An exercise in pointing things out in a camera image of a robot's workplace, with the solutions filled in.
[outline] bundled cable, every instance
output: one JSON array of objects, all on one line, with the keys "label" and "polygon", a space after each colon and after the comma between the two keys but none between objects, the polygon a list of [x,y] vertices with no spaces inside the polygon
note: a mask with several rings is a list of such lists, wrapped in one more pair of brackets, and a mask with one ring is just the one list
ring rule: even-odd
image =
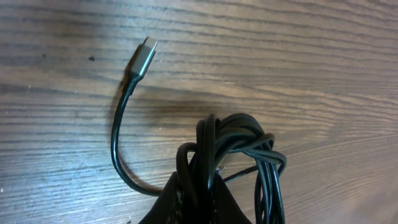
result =
[{"label": "bundled cable", "polygon": [[[162,191],[145,189],[136,184],[122,168],[118,154],[118,137],[129,96],[132,95],[137,83],[144,77],[155,54],[156,45],[157,42],[148,37],[138,47],[129,80],[116,108],[111,134],[111,157],[114,168],[130,188],[152,196],[160,196]],[[220,197],[215,195],[214,181],[219,176],[216,168],[225,155],[239,152],[253,158],[256,165],[223,179],[223,182],[232,181],[258,170],[254,188],[256,223],[285,223],[279,176],[286,166],[286,157],[272,150],[274,142],[274,135],[265,134],[259,123],[247,114],[233,114],[225,119],[215,118],[211,114],[206,119],[199,121],[197,124],[197,143],[185,143],[177,151],[176,181],[178,181],[178,184],[176,184],[175,189],[176,192],[180,192],[176,194],[179,195],[176,198],[178,198],[177,203],[180,204],[180,207],[174,208],[174,210],[179,211],[177,216],[180,221],[175,223],[188,223],[186,220],[189,216],[186,215],[184,218],[181,211],[187,211],[191,208],[195,209],[196,213],[198,211],[201,213],[201,215],[197,215],[200,220],[197,220],[197,223],[209,223],[209,221],[210,223],[220,223],[215,205],[219,203],[217,205],[219,208],[222,204],[222,202],[217,202]],[[189,163],[188,152],[194,152]],[[165,223],[170,221],[171,216],[167,215],[167,217],[168,221]]]}]

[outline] wire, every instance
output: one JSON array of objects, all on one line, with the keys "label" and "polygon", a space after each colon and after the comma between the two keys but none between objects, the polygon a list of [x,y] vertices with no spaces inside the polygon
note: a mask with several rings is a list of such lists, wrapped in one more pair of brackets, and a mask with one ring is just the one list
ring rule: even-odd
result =
[{"label": "wire", "polygon": [[[114,168],[130,188],[142,194],[159,196],[162,193],[161,190],[145,189],[128,176],[121,165],[118,154],[119,130],[124,109],[129,96],[132,95],[137,83],[145,75],[154,55],[156,43],[153,44],[147,40],[141,46],[145,48],[146,43],[150,43],[150,47],[152,47],[151,51],[144,51],[142,56],[142,59],[146,61],[143,63],[146,68],[138,69],[143,71],[142,73],[132,73],[116,108],[111,133],[111,157]],[[274,142],[274,135],[265,134],[259,123],[248,114],[232,114],[222,120],[211,114],[197,124],[197,143],[185,143],[177,151],[178,182],[194,205],[202,204],[201,201],[208,200],[208,198],[202,197],[203,193],[211,195],[215,170],[222,158],[227,154],[242,152],[252,157],[256,166],[233,174],[223,179],[224,182],[230,182],[258,170],[254,188],[256,223],[284,224],[285,215],[279,177],[285,169],[286,157],[272,150]],[[187,159],[188,152],[194,152],[190,163]]]}]

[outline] wooden table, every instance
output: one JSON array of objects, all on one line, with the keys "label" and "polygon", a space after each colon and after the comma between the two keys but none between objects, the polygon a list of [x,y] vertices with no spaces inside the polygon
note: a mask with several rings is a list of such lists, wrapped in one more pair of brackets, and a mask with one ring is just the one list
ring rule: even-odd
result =
[{"label": "wooden table", "polygon": [[[287,223],[398,220],[398,4],[0,1],[0,222],[137,223],[155,198],[119,178],[110,126],[137,45],[157,54],[121,153],[163,187],[209,113],[245,112],[287,156]],[[254,161],[223,161],[227,176]],[[228,184],[254,221],[255,174]]]}]

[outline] cord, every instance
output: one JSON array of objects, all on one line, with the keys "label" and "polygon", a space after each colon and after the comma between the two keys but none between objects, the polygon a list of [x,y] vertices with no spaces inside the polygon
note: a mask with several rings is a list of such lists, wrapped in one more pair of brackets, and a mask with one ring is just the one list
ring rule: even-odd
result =
[{"label": "cord", "polygon": [[[116,108],[111,133],[111,157],[114,168],[130,188],[151,196],[159,196],[162,191],[145,189],[127,175],[119,160],[118,137],[127,101],[137,83],[144,77],[155,54],[156,45],[157,42],[148,37],[137,49],[129,80]],[[197,143],[185,143],[177,151],[177,175],[181,188],[195,205],[208,200],[207,197],[211,197],[215,170],[222,158],[227,154],[242,152],[252,157],[256,166],[233,174],[223,179],[224,182],[258,170],[254,188],[256,223],[284,224],[279,177],[286,167],[286,157],[272,150],[274,142],[274,135],[265,134],[259,123],[248,114],[232,114],[222,120],[211,114],[197,124]],[[194,152],[190,163],[187,159],[188,152]]]}]

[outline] cable connector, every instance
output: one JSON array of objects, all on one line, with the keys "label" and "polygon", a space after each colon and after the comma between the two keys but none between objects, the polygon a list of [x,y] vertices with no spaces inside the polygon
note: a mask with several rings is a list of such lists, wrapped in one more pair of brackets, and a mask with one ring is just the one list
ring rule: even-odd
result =
[{"label": "cable connector", "polygon": [[140,44],[134,54],[134,61],[131,65],[131,73],[141,80],[144,78],[145,73],[147,72],[150,62],[154,58],[156,53],[155,48],[157,45],[157,40],[147,37],[144,43]]}]

